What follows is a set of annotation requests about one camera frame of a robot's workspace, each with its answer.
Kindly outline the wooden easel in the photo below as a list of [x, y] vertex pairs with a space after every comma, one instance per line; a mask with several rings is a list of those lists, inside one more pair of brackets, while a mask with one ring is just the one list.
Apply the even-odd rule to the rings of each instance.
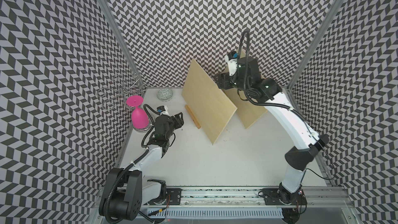
[[196, 128], [200, 129], [201, 125], [200, 125], [199, 121], [197, 120], [197, 118], [195, 117], [195, 115], [194, 115], [193, 111], [191, 110], [191, 108], [189, 107], [189, 105], [185, 105], [184, 107], [185, 107], [187, 113], [189, 114], [190, 118], [192, 119], [193, 123], [195, 124]]

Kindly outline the plywood board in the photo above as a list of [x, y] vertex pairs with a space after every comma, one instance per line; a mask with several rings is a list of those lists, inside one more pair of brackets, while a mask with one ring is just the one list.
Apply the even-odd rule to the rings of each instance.
[[191, 61], [181, 95], [210, 142], [215, 144], [237, 106], [195, 59]]
[[245, 99], [244, 93], [240, 91], [238, 95], [235, 88], [223, 91], [237, 107], [236, 113], [245, 129], [250, 128], [267, 112], [262, 106], [255, 106], [248, 101], [243, 101], [241, 98]]

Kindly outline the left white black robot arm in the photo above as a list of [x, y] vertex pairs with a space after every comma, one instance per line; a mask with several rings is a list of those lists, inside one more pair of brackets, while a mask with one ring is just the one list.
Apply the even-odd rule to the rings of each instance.
[[154, 132], [144, 152], [124, 168], [113, 168], [103, 189], [98, 213], [110, 224], [134, 220], [146, 203], [167, 204], [167, 186], [164, 180], [144, 179], [150, 165], [164, 157], [171, 146], [170, 137], [184, 125], [183, 113], [174, 116], [159, 115]]

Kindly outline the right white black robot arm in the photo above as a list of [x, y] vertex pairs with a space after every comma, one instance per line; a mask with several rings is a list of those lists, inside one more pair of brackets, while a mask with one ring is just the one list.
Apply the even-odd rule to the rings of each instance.
[[309, 126], [275, 80], [261, 77], [257, 59], [239, 58], [232, 52], [225, 60], [227, 72], [215, 76], [217, 86], [223, 90], [236, 89], [240, 100], [268, 110], [293, 140], [293, 147], [285, 154], [288, 166], [284, 179], [278, 189], [264, 196], [276, 198], [283, 205], [301, 202], [307, 166], [326, 146], [329, 137]]

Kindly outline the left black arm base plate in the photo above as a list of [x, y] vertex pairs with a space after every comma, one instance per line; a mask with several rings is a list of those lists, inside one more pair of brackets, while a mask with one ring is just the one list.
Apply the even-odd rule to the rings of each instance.
[[166, 189], [166, 204], [180, 205], [182, 196], [182, 188], [167, 188]]

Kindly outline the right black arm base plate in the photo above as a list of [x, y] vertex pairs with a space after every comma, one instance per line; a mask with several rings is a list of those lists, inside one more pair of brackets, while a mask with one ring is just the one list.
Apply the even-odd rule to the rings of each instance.
[[304, 191], [299, 188], [291, 193], [285, 188], [263, 188], [258, 192], [258, 196], [263, 198], [265, 205], [286, 205], [286, 206], [306, 206], [307, 199]]

